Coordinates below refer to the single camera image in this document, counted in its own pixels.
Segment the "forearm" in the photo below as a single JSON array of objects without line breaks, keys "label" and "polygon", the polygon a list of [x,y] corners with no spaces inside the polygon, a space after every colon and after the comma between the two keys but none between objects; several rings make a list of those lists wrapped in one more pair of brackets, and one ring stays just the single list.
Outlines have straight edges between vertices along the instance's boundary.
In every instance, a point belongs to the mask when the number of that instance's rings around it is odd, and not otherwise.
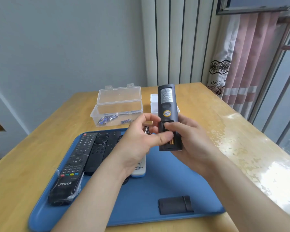
[{"label": "forearm", "polygon": [[240,232],[290,232],[290,216],[219,153],[206,180]]},{"label": "forearm", "polygon": [[52,231],[104,231],[124,179],[124,169],[106,158]]}]

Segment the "pink curtain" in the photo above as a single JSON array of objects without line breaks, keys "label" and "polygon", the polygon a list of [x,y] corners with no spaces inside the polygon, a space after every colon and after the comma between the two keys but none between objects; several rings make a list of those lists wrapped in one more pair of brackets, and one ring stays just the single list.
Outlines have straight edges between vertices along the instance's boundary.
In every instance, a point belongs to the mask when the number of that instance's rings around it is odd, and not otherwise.
[{"label": "pink curtain", "polygon": [[235,30],[236,39],[233,42],[234,47],[228,51],[228,57],[231,60],[226,72],[227,75],[225,78],[221,78],[221,75],[216,75],[215,77],[211,73],[212,77],[208,83],[209,89],[211,89],[213,81],[218,79],[221,82],[223,81],[220,97],[246,119],[255,99],[255,92],[263,73],[263,65],[267,57],[268,47],[271,44],[278,16],[279,13],[275,12],[241,14],[240,16],[233,17],[237,18],[239,24]]}]

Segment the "small white container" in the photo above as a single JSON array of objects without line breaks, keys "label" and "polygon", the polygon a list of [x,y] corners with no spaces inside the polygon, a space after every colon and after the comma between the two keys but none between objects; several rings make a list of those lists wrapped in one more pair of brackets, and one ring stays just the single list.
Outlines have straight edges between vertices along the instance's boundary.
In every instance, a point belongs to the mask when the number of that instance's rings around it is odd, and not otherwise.
[{"label": "small white container", "polygon": [[[100,89],[97,104],[90,116],[93,118],[97,127],[120,125],[123,120],[135,120],[143,113],[143,103],[141,87],[134,84],[127,84],[127,87],[113,88],[105,86]],[[99,124],[99,120],[105,116],[118,115],[106,125]]]},{"label": "small white container", "polygon": [[158,115],[158,94],[151,94],[150,95],[150,112],[152,114]]}]

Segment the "hand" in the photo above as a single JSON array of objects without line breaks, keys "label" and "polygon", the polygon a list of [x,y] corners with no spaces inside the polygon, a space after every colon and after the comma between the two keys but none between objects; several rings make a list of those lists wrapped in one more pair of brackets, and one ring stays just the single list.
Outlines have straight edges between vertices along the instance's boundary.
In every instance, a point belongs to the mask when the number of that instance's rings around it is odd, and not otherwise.
[{"label": "hand", "polygon": [[178,114],[178,119],[179,122],[164,124],[168,130],[176,131],[182,136],[182,151],[175,151],[172,154],[193,171],[204,176],[211,167],[212,159],[220,153],[220,150],[196,121],[181,114]]},{"label": "hand", "polygon": [[[150,113],[143,113],[133,121],[124,136],[120,139],[110,156],[117,158],[117,161],[129,176],[137,163],[154,146],[166,144],[173,138],[173,132],[167,131],[158,133],[158,122],[160,117]],[[145,121],[153,121],[152,125],[144,125]],[[144,126],[149,127],[149,132],[156,134],[145,134]]]}]

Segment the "person's right hand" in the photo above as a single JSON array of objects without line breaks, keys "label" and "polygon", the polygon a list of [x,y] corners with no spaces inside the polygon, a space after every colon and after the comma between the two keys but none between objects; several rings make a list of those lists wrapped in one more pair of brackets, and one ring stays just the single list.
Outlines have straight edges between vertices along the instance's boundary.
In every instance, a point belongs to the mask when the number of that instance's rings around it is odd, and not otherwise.
[{"label": "person's right hand", "polygon": [[172,154],[193,171],[205,176],[217,155],[222,154],[207,136],[205,130],[193,119],[178,114],[179,122],[166,122],[164,126],[182,136],[182,151]]}]

